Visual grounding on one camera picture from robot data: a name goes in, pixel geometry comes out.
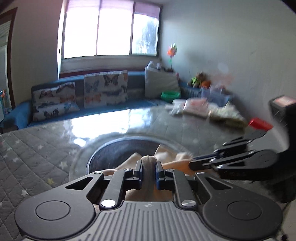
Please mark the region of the cream knit sweater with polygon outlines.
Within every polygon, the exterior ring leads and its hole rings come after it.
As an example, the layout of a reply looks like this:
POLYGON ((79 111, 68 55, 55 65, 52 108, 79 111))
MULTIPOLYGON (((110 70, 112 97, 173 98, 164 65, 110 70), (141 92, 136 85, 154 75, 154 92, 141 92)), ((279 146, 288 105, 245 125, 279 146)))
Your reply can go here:
POLYGON ((177 153, 169 150, 164 145, 159 145, 156 152, 151 156, 141 156, 139 153, 134 153, 115 169, 105 169, 102 172, 104 175, 108 176, 125 168, 133 169, 138 160, 142 161, 144 167, 142 188, 140 190, 133 189, 127 191, 125 195, 126 201, 162 202, 173 200, 171 191, 160 191, 156 188, 156 161, 160 161, 164 169, 179 170, 189 176, 194 174, 194 171, 189 168, 189 162, 193 160, 193 155, 191 153, 177 153))

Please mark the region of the pink white folded clothes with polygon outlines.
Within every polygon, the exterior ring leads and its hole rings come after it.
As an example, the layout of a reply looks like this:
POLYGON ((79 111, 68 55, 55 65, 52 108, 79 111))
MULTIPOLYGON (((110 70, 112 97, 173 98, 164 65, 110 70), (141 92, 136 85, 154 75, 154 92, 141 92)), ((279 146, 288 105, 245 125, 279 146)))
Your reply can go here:
POLYGON ((188 114, 207 118, 209 114, 209 103, 206 98, 189 98, 186 100, 174 100, 171 115, 188 114))

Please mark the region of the red plastic stool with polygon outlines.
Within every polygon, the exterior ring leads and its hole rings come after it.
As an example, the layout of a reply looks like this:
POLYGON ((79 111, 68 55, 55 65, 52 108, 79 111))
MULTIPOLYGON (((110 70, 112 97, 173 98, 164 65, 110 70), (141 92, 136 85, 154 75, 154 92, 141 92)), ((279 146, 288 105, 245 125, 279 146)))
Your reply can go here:
POLYGON ((270 124, 267 121, 264 121, 260 118, 252 118, 248 125, 254 129, 257 129, 257 130, 269 131, 269 130, 273 129, 272 124, 270 124))

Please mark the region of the black induction cooktop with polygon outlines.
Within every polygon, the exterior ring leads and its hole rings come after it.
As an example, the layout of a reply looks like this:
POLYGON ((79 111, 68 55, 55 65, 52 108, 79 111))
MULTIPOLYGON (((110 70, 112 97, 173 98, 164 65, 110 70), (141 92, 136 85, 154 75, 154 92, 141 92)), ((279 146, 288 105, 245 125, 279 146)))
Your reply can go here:
POLYGON ((113 169, 122 164, 133 153, 142 156, 153 155, 159 145, 164 145, 170 151, 187 152, 181 144, 165 138, 152 136, 126 136, 115 138, 99 146, 86 165, 86 173, 103 169, 113 169))

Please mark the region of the yellow patterned folded garment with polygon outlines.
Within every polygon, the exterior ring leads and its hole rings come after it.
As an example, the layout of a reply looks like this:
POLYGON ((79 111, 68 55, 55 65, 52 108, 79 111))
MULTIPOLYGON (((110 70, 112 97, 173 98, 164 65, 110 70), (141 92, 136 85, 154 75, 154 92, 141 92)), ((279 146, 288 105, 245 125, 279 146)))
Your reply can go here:
POLYGON ((248 126, 247 120, 231 102, 227 102, 223 107, 210 108, 208 117, 211 121, 222 123, 230 128, 244 129, 248 126))

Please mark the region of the clear plastic storage box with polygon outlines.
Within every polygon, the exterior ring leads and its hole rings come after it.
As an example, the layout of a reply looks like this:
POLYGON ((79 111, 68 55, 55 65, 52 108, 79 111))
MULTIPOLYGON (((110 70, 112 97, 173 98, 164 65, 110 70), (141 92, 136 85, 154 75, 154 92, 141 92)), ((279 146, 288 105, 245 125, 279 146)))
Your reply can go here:
POLYGON ((208 102, 215 103, 219 107, 224 107, 228 102, 231 102, 233 96, 227 94, 224 88, 202 88, 201 97, 206 98, 208 102))

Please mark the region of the teddy bear toy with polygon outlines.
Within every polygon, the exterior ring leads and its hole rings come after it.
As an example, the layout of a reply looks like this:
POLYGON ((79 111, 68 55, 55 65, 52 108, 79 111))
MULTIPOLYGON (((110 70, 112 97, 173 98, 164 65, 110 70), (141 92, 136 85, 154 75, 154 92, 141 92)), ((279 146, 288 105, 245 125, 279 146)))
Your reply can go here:
POLYGON ((204 72, 199 72, 195 77, 193 77, 187 85, 193 88, 206 88, 208 89, 211 86, 211 80, 208 79, 207 74, 204 72))

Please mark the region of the green plastic basin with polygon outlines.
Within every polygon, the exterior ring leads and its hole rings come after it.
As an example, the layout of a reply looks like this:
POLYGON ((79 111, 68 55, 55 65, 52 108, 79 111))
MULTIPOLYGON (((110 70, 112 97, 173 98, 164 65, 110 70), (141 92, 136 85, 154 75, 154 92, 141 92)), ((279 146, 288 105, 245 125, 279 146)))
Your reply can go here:
POLYGON ((162 92, 161 99, 165 102, 172 103, 175 99, 179 99, 180 96, 180 92, 168 90, 162 92))

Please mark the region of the grey quilted table cover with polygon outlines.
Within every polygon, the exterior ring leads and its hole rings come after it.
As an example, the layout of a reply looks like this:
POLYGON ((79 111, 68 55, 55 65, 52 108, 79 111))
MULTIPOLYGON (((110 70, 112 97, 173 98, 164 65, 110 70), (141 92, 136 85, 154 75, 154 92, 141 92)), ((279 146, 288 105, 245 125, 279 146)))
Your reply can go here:
POLYGON ((1 240, 275 240, 279 204, 258 185, 215 169, 187 180, 197 209, 174 200, 100 209, 112 175, 86 173, 95 150, 126 136, 175 141, 193 157, 214 153, 239 131, 162 107, 94 114, 1 135, 1 240))

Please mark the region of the right butterfly cushion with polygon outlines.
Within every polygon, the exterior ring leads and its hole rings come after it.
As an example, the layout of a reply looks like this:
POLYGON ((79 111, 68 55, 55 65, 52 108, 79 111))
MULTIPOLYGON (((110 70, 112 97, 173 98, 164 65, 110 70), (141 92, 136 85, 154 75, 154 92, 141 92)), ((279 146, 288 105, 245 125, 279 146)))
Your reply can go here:
POLYGON ((117 105, 128 100, 128 72, 112 71, 85 75, 84 107, 117 105))

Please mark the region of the butterfly cushion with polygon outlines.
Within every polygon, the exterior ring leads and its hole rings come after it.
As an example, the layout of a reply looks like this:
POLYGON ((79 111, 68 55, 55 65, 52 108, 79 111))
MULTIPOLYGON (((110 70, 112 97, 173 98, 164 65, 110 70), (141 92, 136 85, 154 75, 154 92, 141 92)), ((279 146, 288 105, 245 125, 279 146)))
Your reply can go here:
POLYGON ((128 72, 112 71, 85 75, 84 107, 117 105, 128 100, 128 72))
POLYGON ((33 121, 44 121, 79 111, 74 82, 35 90, 32 93, 33 121))

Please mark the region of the grey pillow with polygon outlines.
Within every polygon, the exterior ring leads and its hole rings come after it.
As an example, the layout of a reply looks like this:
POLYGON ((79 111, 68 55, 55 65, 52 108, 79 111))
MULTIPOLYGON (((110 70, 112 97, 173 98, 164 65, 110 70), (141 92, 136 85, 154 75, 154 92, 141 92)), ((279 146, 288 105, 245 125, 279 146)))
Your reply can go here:
POLYGON ((146 98, 160 98, 164 91, 180 92, 177 76, 174 73, 158 71, 157 69, 146 67, 144 70, 146 98))

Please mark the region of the left butterfly cushion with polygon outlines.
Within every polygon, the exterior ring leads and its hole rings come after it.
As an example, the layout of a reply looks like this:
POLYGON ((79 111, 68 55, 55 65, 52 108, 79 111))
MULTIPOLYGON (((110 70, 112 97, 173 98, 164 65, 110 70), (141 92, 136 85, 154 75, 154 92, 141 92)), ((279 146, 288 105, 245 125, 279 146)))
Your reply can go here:
POLYGON ((44 121, 79 111, 74 82, 35 90, 32 93, 33 121, 44 121))

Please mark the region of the white plush toy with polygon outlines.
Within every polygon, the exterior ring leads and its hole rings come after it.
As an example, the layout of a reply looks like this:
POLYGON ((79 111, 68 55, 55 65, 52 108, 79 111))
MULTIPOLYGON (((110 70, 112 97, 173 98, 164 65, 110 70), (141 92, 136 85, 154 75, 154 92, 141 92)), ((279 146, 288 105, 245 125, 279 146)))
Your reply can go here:
POLYGON ((166 68, 161 63, 154 63, 153 61, 149 62, 146 69, 149 71, 164 71, 164 72, 166 72, 166 68))

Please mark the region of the colourful pinwheel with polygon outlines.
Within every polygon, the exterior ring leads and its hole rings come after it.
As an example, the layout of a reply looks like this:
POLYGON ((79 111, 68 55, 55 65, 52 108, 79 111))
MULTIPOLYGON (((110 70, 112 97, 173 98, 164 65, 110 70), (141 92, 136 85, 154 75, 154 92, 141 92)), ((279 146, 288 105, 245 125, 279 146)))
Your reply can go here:
POLYGON ((172 58, 177 54, 177 45, 175 43, 171 44, 167 54, 170 56, 171 70, 173 70, 172 58))

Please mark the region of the blue sofa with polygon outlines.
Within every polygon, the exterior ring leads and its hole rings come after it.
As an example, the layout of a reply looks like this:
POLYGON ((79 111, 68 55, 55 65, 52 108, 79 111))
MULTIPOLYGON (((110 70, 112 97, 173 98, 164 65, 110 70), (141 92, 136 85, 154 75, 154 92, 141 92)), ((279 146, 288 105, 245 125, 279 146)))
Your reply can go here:
POLYGON ((78 118, 86 115, 93 115, 98 113, 107 113, 125 109, 137 109, 137 108, 148 108, 151 106, 165 105, 166 102, 161 99, 146 99, 144 97, 144 72, 129 72, 128 73, 128 100, 125 103, 117 105, 98 106, 94 108, 84 108, 84 76, 72 76, 62 78, 54 82, 45 84, 35 85, 31 88, 31 92, 36 90, 57 87, 65 83, 75 83, 76 85, 76 101, 79 106, 79 110, 67 113, 64 115, 58 115, 57 117, 49 118, 48 120, 34 121, 33 120, 33 107, 32 100, 29 99, 20 103, 15 109, 13 109, 2 121, 1 128, 3 132, 10 132, 14 130, 20 130, 36 125, 42 125, 44 123, 50 123, 53 121, 64 121, 71 118, 78 118))

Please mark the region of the window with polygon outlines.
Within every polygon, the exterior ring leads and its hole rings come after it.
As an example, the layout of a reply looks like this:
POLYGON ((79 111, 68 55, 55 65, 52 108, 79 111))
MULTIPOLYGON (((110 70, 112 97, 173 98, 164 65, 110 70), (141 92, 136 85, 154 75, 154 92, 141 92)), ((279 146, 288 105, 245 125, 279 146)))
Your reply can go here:
POLYGON ((147 1, 67 1, 62 57, 157 56, 160 15, 147 1))

